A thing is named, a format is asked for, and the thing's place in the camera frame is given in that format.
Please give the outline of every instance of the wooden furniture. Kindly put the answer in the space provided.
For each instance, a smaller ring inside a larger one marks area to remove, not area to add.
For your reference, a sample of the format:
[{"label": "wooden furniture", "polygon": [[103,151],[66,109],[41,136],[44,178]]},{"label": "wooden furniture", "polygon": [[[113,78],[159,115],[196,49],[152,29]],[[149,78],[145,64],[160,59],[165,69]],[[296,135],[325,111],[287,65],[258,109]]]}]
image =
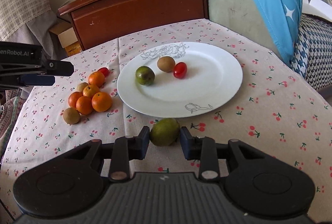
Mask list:
[{"label": "wooden furniture", "polygon": [[59,13],[69,14],[83,50],[144,29],[209,18],[207,0],[76,0]]}]

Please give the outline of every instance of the tablecloth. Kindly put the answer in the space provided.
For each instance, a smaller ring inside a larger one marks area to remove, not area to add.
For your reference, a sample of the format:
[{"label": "tablecloth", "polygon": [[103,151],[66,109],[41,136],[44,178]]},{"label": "tablecloth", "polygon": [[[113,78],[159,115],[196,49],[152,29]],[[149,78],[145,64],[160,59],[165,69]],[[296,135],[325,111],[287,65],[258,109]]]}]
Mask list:
[{"label": "tablecloth", "polygon": [[[306,172],[316,195],[309,210],[315,221],[332,220],[332,110],[303,78],[284,65],[270,50],[208,20],[192,20],[148,29],[106,42],[67,60],[74,65],[71,77],[57,77],[54,86],[35,87],[22,107],[4,154],[0,172],[0,198],[12,215],[21,213],[13,199],[13,183],[26,170],[90,139],[104,143],[124,135],[137,135],[159,120],[126,106],[118,96],[121,69],[146,49],[172,43],[208,43],[230,52],[243,68],[238,93],[209,113],[179,119],[193,136],[209,136],[217,143],[240,139]],[[62,119],[68,96],[78,83],[107,66],[102,91],[114,100],[105,113],[82,117],[69,126]],[[150,144],[144,160],[132,160],[131,171],[197,172],[200,162],[187,161],[180,144],[160,148]],[[227,175],[220,161],[221,174]],[[2,223],[11,222],[2,217]]]}]

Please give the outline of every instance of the red cherry tomato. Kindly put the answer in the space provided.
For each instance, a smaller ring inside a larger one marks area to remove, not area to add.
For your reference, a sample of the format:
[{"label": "red cherry tomato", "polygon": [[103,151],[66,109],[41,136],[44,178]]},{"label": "red cherry tomato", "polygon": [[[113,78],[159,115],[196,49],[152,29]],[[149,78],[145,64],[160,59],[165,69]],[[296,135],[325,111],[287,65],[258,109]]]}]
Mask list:
[{"label": "red cherry tomato", "polygon": [[183,62],[177,63],[173,69],[173,76],[177,79],[183,79],[187,73],[187,65]]},{"label": "red cherry tomato", "polygon": [[102,67],[98,71],[101,72],[101,73],[103,73],[105,77],[107,77],[110,74],[110,71],[106,67]]}]

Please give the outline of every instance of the fish drawing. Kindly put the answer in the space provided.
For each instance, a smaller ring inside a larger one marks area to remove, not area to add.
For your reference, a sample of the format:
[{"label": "fish drawing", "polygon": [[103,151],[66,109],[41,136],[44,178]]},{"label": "fish drawing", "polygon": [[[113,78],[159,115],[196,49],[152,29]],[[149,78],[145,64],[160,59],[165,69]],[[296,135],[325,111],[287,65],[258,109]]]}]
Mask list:
[{"label": "fish drawing", "polygon": [[170,56],[173,57],[174,59],[178,59],[185,56],[187,48],[189,48],[189,46],[186,46],[183,42],[181,42],[180,44],[170,44],[162,46],[159,49],[154,49],[142,53],[141,57],[143,60],[146,59],[153,60],[163,56]]},{"label": "fish drawing", "polygon": [[194,103],[189,103],[185,106],[185,108],[190,111],[191,113],[196,112],[198,110],[213,110],[213,107],[209,104],[209,107],[201,107]]}]

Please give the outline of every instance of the green fruit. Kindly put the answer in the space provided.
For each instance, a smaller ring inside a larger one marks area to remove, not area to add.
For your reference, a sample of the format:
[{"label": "green fruit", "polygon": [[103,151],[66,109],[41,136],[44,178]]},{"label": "green fruit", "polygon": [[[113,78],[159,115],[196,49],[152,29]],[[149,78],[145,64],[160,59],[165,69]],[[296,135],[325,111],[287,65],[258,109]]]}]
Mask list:
[{"label": "green fruit", "polygon": [[179,136],[180,124],[174,118],[164,118],[155,123],[150,131],[150,141],[155,146],[169,146]]},{"label": "green fruit", "polygon": [[140,66],[135,73],[136,80],[141,85],[153,84],[155,75],[148,66]]}]

